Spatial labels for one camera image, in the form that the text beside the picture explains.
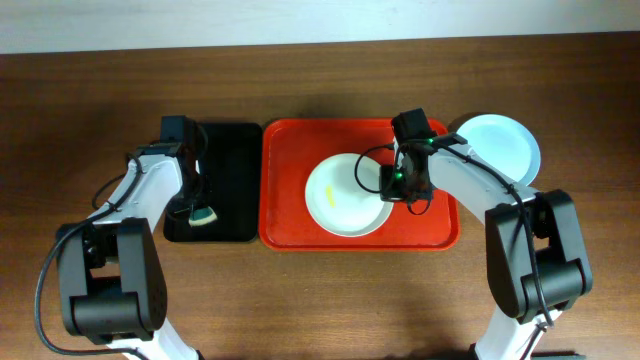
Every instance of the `green sponge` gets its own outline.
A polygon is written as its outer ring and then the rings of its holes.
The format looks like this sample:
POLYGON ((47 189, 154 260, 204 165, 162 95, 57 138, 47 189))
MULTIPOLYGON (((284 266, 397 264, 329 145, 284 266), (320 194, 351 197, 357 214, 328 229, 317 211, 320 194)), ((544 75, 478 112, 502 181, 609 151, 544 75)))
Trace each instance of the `green sponge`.
POLYGON ((189 225, 191 225, 191 227, 207 225, 216 220, 218 220, 218 216, 215 211, 208 206, 195 209, 191 212, 191 215, 189 215, 189 225))

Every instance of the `wooden table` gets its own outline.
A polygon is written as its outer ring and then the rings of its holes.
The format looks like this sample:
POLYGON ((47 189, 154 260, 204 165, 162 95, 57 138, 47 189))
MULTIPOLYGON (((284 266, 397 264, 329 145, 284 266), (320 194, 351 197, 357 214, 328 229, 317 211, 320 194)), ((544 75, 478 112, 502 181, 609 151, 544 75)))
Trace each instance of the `wooden table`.
MULTIPOLYGON (((33 328, 37 272, 160 117, 265 123, 394 116, 518 119, 541 190, 576 203, 595 277, 538 350, 640 353, 640 34, 461 38, 0 56, 0 357, 59 358, 33 328)), ((465 209, 442 253, 276 253, 178 245, 156 231, 169 318, 208 359, 396 358, 465 350, 494 308, 484 231, 465 209)), ((63 330, 53 271, 44 319, 63 330)))

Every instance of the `white plate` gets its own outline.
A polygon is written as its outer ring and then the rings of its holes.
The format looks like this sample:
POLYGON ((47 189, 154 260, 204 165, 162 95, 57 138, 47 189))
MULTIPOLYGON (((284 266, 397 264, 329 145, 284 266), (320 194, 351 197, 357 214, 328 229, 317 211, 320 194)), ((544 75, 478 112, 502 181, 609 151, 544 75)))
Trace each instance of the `white plate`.
POLYGON ((529 185, 540 170, 536 139, 511 118, 496 114, 476 116, 457 132, 484 161, 515 181, 529 185))
MULTIPOLYGON (((353 173, 358 157, 332 156, 316 166, 307 180, 307 209, 313 220, 332 234, 369 234, 384 224, 393 209, 393 204, 380 200, 380 195, 360 188, 353 173)), ((358 178, 367 188, 378 190, 379 171, 377 162, 364 157, 358 166, 358 178)))

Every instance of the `black tray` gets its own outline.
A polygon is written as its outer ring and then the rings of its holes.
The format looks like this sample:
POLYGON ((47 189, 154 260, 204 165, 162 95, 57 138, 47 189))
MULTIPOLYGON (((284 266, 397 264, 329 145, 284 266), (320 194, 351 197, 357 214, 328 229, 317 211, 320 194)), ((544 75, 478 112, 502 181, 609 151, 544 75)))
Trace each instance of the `black tray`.
POLYGON ((218 220, 191 227, 165 216, 164 236, 173 242, 249 242, 258 233, 262 127, 253 123, 200 123, 208 135, 200 174, 205 201, 218 220))

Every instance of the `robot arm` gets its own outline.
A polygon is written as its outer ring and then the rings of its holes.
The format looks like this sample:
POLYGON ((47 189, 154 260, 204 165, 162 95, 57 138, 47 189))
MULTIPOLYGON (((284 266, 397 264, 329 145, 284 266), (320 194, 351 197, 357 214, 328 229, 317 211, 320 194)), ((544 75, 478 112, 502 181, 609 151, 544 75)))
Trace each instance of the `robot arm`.
MULTIPOLYGON (((109 214, 66 240, 58 276, 63 322, 71 335, 136 349, 149 359, 202 359, 166 319, 167 288, 152 238, 167 204, 191 211, 198 206, 203 180, 196 171, 196 149, 203 141, 197 134, 195 122, 164 117, 160 141, 138 148, 123 180, 90 218, 109 214), (119 264, 119 276, 92 275, 107 263, 119 264)), ((60 229, 59 239, 70 227, 60 229)))
POLYGON ((558 318, 593 285, 571 198, 561 190, 540 193, 514 182, 478 157, 462 137, 437 136, 422 109, 400 114, 392 126, 400 156, 397 164, 380 169, 382 200, 430 201, 438 188, 485 225, 487 275, 497 307, 473 355, 480 360, 528 359, 546 330, 545 321, 558 318), (533 255, 535 262, 521 231, 524 217, 531 224, 530 238, 549 239, 549 246, 533 255))

